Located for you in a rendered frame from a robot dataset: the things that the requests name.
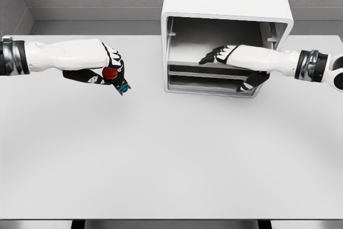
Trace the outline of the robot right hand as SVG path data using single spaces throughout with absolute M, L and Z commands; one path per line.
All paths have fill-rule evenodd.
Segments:
M 259 87 L 270 78 L 267 69 L 270 62 L 269 55 L 272 53 L 272 50 L 262 47 L 224 45 L 207 53 L 198 64 L 221 63 L 250 70 L 251 74 L 236 89 L 237 93 L 242 93 Z

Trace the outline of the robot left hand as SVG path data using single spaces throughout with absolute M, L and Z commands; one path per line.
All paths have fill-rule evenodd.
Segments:
M 57 58 L 57 68 L 66 79 L 107 85 L 102 77 L 105 67 L 116 69 L 124 77 L 125 67 L 120 53 L 99 39 L 63 41 L 58 46 L 63 47 L 63 54 Z

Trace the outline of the load switch with red knob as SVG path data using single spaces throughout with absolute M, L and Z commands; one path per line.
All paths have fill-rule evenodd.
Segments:
M 116 69 L 105 67 L 102 69 L 102 77 L 105 84 L 111 84 L 117 90 L 120 95 L 131 89 L 131 86 L 126 79 L 119 75 Z

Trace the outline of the white tabletop storage cabinet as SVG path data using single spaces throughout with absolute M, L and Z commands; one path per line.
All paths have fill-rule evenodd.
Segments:
M 161 35 L 165 90 L 189 93 L 168 89 L 169 72 L 246 77 L 250 75 L 249 70 L 213 63 L 198 64 L 198 67 L 168 65 L 168 45 L 173 36 L 254 39 L 258 40 L 256 47 L 278 51 L 285 43 L 293 25 L 294 19 L 288 0 L 163 0 Z

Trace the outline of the grey cabinet drawer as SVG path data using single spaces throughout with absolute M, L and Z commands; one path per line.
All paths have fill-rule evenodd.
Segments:
M 168 45 L 168 65 L 190 65 L 198 67 L 198 62 L 212 49 L 223 45 L 258 45 L 258 40 L 239 38 L 178 38 L 173 36 Z
M 169 72 L 168 89 L 212 95 L 247 95 L 255 94 L 256 89 L 238 93 L 236 89 L 246 76 L 218 75 L 209 73 Z

